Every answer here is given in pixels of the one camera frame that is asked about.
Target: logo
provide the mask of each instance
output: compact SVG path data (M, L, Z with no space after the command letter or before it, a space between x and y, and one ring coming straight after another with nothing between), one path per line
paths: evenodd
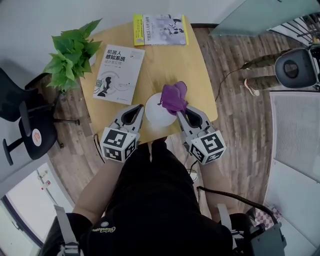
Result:
M37 147L41 145L42 138L41 138L41 133L38 129L34 129L32 131L32 141L34 145L36 145Z
M108 221L104 221L100 224L101 227L105 228L109 225L109 222Z
M224 151L222 150L222 151L220 151L220 152L218 152L218 153L215 153L215 154L213 154L213 155L210 155L210 156L207 158L207 160L206 160L205 163L207 164L207 163L210 163L210 162L218 159L219 157L221 157L221 155L222 155L223 152L224 152Z
M122 160L121 151L119 150L103 146L103 151L106 158L115 159L118 161Z
M136 149L136 139L134 139L130 145L124 150L124 159L127 159L133 151Z
M118 130L110 130L107 134L104 144L108 144L117 148L122 148L127 134Z
M193 144L191 145L190 153L191 153L192 155L194 155L195 158L200 161L200 163L202 163L202 161L203 161L204 158L205 158L205 155L202 154L202 152L201 152L199 149L197 149L196 146L193 145Z
M95 229L92 229L93 232L100 232L100 233L113 233L115 232L116 227L98 227Z
M209 134L208 136L201 138L205 150L211 154L224 148L217 134Z

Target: black chair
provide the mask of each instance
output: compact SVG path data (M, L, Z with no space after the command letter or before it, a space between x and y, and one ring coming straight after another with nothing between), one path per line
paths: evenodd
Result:
M31 83L36 83L43 77L44 75L41 74L27 87L31 88ZM54 118L59 96L60 93L53 103L48 103L38 93L38 89L21 89L0 68L0 117L9 122L15 122L21 117L19 121L21 138L10 145L7 145L6 139L2 141L6 159L11 166L13 160L10 152L21 143L24 143L30 158L36 160L47 153L57 141L58 134L54 123L80 124L79 120Z
M280 56L274 66L278 81L291 89L317 85L319 78L315 66L316 62L320 64L318 49L318 46L311 49L297 48Z

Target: wooden table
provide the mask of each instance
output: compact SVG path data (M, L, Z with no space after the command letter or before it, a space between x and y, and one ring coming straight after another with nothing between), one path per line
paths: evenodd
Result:
M132 104L146 105L147 100L156 93L161 93L165 84L174 85L184 81L187 86L185 99L193 106L206 113L210 121L218 118L215 97L210 79L200 51L196 36L190 23L186 22L189 45L143 45L145 55L134 91ZM133 22L101 31L92 36L95 41L102 41L96 53L92 73L85 73L81 86L88 108L92 128L101 138L105 127L108 127L117 112L128 105L93 98L100 63L108 44L134 47ZM146 116L143 117L140 129L142 143L156 140L181 132L178 120L168 127L153 127Z

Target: book cover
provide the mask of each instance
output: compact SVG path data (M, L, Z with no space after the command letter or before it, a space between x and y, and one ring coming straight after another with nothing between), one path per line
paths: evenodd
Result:
M135 46L188 45L184 15L158 14L133 16Z
M93 97L131 105L144 55L145 51L141 49L108 44Z

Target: cable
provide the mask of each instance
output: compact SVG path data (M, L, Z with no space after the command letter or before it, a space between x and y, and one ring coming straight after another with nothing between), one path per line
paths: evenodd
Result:
M186 155L186 158L185 158L185 161L184 161L184 163L183 163L183 166L185 166L185 165L186 165L186 162L187 162L187 160L188 160L189 156L190 156L190 154L187 154L187 155Z
M195 162L194 162L193 164L191 164L190 169L188 169L188 170L190 170L190 171L189 171L189 175L191 174L192 167L193 167L197 162L198 162L198 160L195 160Z
M208 188L205 188L203 186L197 186L196 189L198 190L203 190L203 191L206 191L206 192L210 192L210 193L215 193L215 194L219 194L219 195L222 195L222 196L227 196L227 197L230 197L230 198L234 198L234 199L237 199L247 205L250 205L252 207L255 207L263 212L265 212L266 214L268 214L273 223L276 225L278 224L278 221L276 219L276 217L274 216L273 212L271 210L269 210L267 207L263 206L262 204L259 204L259 203L256 203L256 202L252 202L246 198L243 198L242 196L239 196L237 194L232 194L232 193L228 193L228 192L222 192L222 191L218 191L218 190L211 190L211 189L208 189Z
M99 156L100 156L102 162L105 163L105 160L102 158L102 156L101 156L101 154L100 154L100 151L99 151L99 149L98 149L97 143L96 143L96 141L97 141L97 142L98 142L98 145L99 145L99 147L100 147L99 137L98 137L98 134L97 134L97 133L96 133L95 135L93 135L93 141L94 141L94 145L95 145L96 151L98 151Z
M221 83L220 83L220 85L219 85L218 95L217 95L217 97L216 97L215 100L214 100L215 102L217 101L217 99L218 99L219 96L220 96L221 84L226 80L226 78L227 78L231 73L236 72L236 71L239 71L239 70L242 70L242 69L243 69L243 66L240 67L240 68L237 69L237 70L234 70L234 71L229 72L229 73L224 77L224 79L221 81Z

